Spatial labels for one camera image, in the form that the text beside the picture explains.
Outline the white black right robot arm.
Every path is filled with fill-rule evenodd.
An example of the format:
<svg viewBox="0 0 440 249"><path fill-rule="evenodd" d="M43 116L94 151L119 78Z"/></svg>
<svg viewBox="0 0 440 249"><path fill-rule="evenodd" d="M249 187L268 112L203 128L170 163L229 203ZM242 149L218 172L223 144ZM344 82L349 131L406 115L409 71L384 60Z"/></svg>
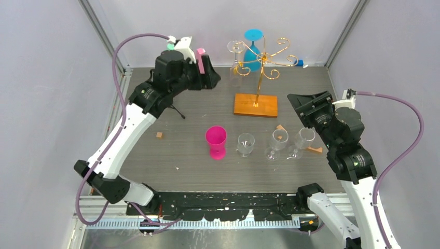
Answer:
<svg viewBox="0 0 440 249"><path fill-rule="evenodd" d="M314 129L326 145L328 164L346 191L357 223L345 217L316 183L298 188L296 206L303 213L317 214L342 248L400 248L388 221L377 223L375 209L379 214L384 210L380 198L373 204L376 167L360 144L364 124L355 110L356 91L348 89L344 95L339 101L327 91L287 98L301 123Z"/></svg>

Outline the clear wine glass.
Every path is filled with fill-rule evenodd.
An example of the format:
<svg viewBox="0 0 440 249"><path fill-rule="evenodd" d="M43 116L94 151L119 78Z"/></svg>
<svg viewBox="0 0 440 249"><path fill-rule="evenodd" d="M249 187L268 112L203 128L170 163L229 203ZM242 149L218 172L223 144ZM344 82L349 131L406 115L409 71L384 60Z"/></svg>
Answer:
<svg viewBox="0 0 440 249"><path fill-rule="evenodd" d="M287 159L300 159L304 150L313 143L315 137L313 129L301 128L294 136L293 145L288 148Z"/></svg>
<svg viewBox="0 0 440 249"><path fill-rule="evenodd" d="M276 161L280 157L288 142L289 134L284 129L276 129L272 132L269 140L269 147L265 150L265 157L270 161Z"/></svg>

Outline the clear ribbed tumbler glass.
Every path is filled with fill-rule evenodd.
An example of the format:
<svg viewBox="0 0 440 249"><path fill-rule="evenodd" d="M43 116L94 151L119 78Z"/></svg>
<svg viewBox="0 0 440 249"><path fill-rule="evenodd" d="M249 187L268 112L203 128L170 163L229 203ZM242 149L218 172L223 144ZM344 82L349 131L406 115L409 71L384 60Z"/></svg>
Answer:
<svg viewBox="0 0 440 249"><path fill-rule="evenodd" d="M237 151L241 157L247 157L253 151L255 137L250 133L242 133L238 137Z"/></svg>

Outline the pink wine glass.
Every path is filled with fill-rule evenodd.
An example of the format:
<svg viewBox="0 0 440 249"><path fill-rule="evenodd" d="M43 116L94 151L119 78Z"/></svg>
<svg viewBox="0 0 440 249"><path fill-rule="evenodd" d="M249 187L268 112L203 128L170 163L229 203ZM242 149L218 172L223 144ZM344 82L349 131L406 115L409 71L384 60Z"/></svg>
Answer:
<svg viewBox="0 0 440 249"><path fill-rule="evenodd" d="M221 126L212 126L207 129L205 139L211 158L222 160L226 156L227 131Z"/></svg>

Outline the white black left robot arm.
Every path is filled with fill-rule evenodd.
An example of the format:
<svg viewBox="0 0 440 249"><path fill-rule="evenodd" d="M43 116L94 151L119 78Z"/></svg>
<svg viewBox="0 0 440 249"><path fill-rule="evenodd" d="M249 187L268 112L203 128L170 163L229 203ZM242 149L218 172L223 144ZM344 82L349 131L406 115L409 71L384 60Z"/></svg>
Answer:
<svg viewBox="0 0 440 249"><path fill-rule="evenodd" d="M130 95L125 115L110 136L88 160L74 164L74 170L109 203L134 202L147 215L158 211L155 192L146 184L124 178L120 169L142 134L172 106L174 97L185 90L213 89L220 81L206 51L199 48L195 55L192 63L180 51L163 51L150 78Z"/></svg>

